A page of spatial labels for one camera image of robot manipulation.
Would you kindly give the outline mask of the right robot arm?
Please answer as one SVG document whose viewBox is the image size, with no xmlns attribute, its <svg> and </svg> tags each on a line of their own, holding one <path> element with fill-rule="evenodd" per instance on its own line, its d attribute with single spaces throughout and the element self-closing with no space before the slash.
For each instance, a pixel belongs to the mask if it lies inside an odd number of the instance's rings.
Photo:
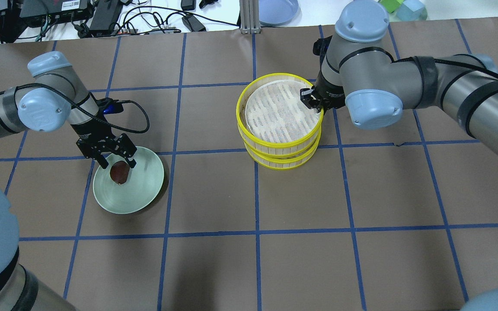
<svg viewBox="0 0 498 311">
<path fill-rule="evenodd" d="M 382 47 L 391 28 L 376 0 L 348 1 L 334 27 L 334 35 L 313 47 L 320 72 L 316 84 L 301 91 L 308 108 L 346 107 L 354 126 L 377 130 L 398 122 L 405 109 L 437 107 L 498 156 L 498 69 L 490 57 L 395 60 Z"/>
</svg>

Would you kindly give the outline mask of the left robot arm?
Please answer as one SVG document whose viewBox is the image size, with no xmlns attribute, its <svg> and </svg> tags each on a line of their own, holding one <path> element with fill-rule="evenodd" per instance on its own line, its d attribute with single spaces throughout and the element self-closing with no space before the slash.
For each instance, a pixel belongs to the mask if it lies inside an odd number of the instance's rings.
<svg viewBox="0 0 498 311">
<path fill-rule="evenodd" d="M 126 135 L 115 136 L 104 117 L 110 98 L 95 100 L 71 63 L 59 51 L 37 56 L 28 63 L 34 83 L 0 92 L 0 139 L 27 129 L 52 132 L 68 122 L 79 139 L 77 147 L 102 168 L 105 153 L 136 165 L 136 146 Z M 0 311 L 75 311 L 35 274 L 19 263 L 19 224 L 0 189 Z"/>
</svg>

